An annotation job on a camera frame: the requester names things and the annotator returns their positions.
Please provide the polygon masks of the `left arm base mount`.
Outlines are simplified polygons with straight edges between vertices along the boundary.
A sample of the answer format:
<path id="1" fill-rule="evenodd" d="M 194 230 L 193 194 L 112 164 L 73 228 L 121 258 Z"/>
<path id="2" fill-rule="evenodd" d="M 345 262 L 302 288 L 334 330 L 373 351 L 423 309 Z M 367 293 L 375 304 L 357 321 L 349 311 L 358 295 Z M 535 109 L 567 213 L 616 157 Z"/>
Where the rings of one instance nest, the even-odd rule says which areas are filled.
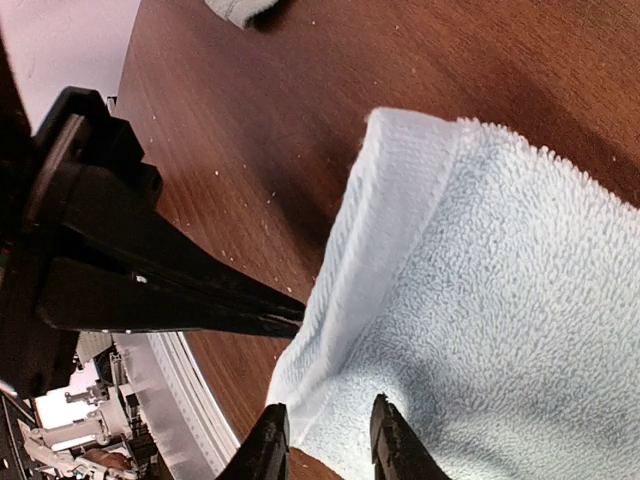
<path id="1" fill-rule="evenodd" d="M 1 391 L 3 479 L 148 479 L 158 449 L 126 378 L 98 381 L 67 404 L 92 408 L 81 419 L 46 428 L 32 401 Z"/>

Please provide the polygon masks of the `light blue towel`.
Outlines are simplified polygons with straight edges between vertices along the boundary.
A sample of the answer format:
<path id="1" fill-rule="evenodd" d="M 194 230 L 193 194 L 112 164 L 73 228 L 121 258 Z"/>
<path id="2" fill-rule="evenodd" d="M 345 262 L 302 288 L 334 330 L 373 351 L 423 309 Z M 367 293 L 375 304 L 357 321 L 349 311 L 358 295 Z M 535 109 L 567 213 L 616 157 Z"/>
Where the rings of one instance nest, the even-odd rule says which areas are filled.
<path id="1" fill-rule="evenodd" d="M 475 120 L 377 108 L 267 399 L 373 475 L 385 394 L 454 479 L 639 475 L 639 212 Z"/>

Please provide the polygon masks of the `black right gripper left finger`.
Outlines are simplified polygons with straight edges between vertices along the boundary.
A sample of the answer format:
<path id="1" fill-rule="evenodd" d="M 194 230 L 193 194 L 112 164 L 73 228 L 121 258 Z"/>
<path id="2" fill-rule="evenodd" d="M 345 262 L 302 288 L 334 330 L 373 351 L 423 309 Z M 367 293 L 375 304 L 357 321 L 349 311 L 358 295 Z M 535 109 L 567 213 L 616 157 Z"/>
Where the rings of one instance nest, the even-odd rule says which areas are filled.
<path id="1" fill-rule="evenodd" d="M 286 406 L 268 405 L 217 480 L 287 480 L 289 422 Z"/>

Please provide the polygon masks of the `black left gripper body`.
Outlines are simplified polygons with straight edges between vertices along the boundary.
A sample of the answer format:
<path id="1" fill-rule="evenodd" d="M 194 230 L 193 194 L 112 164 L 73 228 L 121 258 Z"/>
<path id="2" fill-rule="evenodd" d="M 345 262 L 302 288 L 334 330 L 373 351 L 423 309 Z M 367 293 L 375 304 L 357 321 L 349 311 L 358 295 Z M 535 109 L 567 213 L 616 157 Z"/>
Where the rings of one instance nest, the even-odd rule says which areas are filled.
<path id="1" fill-rule="evenodd" d="M 95 90 L 65 88 L 36 134 L 1 115 L 1 383 L 42 395 L 71 375 L 78 333 L 41 319 L 37 305 L 67 228 L 63 216 L 79 177 L 93 168 L 150 206 L 162 192 L 131 125 Z"/>

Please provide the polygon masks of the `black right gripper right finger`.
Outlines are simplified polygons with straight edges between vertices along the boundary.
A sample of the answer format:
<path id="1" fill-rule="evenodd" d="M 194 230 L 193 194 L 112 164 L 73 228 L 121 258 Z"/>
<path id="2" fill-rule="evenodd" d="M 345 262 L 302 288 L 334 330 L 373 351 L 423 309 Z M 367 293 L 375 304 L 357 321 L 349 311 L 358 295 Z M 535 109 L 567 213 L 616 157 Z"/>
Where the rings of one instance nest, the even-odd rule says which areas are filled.
<path id="1" fill-rule="evenodd" d="M 376 480 L 450 480 L 384 394 L 374 400 L 370 439 Z"/>

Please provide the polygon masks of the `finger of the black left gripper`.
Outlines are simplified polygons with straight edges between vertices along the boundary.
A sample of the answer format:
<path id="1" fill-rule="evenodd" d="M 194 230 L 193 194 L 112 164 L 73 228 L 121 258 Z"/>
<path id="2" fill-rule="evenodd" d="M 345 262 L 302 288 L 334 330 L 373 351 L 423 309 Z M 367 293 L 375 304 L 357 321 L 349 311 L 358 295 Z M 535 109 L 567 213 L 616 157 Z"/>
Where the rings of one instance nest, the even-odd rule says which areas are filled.
<path id="1" fill-rule="evenodd" d="M 37 314 L 62 330 L 151 333 L 210 330 L 292 339 L 300 302 L 222 265 L 209 279 L 121 275 L 56 258 Z"/>
<path id="2" fill-rule="evenodd" d="M 64 223 L 94 249 L 211 305 L 300 320 L 305 305 L 210 256 L 104 168 L 86 167 Z"/>

